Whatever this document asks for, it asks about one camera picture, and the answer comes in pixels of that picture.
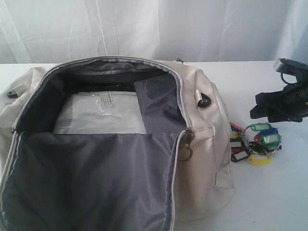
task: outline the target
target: green key tag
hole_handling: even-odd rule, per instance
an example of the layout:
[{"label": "green key tag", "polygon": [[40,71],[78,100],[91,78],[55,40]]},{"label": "green key tag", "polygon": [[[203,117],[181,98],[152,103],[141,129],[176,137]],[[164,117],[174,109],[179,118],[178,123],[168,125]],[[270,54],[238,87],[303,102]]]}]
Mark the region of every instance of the green key tag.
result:
[{"label": "green key tag", "polygon": [[272,126],[269,123],[259,123],[253,124],[250,128],[252,131],[265,131],[272,128]]},{"label": "green key tag", "polygon": [[259,138],[260,143],[266,146],[277,145],[281,140],[281,135],[279,133],[272,133],[269,135],[261,136]]}]

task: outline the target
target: open bag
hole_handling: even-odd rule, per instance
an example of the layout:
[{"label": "open bag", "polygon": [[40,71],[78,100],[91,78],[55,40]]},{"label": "open bag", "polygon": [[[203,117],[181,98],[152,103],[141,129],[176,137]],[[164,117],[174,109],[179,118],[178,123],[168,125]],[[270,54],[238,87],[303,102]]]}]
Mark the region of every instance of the open bag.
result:
[{"label": "open bag", "polygon": [[95,57],[33,68],[0,96],[1,230],[168,231],[202,218],[233,194],[230,132],[195,67]]}]

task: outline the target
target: plastic package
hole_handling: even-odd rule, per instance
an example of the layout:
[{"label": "plastic package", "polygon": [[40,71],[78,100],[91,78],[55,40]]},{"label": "plastic package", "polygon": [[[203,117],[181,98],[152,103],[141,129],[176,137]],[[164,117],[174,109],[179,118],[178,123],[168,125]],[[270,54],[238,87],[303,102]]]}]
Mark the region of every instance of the plastic package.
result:
[{"label": "plastic package", "polygon": [[137,95],[128,91],[81,92],[64,104],[54,134],[146,134]]}]

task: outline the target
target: table surface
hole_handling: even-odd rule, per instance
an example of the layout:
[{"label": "table surface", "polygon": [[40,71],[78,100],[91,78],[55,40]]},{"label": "table surface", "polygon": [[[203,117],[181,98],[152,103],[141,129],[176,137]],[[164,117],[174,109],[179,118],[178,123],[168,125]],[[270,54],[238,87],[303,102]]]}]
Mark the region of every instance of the table surface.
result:
[{"label": "table surface", "polygon": [[[274,62],[186,63],[203,69],[226,104],[230,121],[245,127],[255,95],[281,90],[284,84]],[[34,66],[0,64],[0,90]],[[302,123],[274,124],[282,135],[282,151],[269,165],[232,163],[235,194],[220,212],[202,220],[177,223],[176,231],[306,231],[308,230],[308,118]]]}]

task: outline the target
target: white curtain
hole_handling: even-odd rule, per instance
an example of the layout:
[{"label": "white curtain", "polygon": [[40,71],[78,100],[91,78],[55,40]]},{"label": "white curtain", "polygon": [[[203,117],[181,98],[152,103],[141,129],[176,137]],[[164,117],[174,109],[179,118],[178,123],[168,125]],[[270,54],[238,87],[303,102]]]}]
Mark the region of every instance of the white curtain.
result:
[{"label": "white curtain", "polygon": [[308,0],[0,0],[0,63],[308,63]]}]

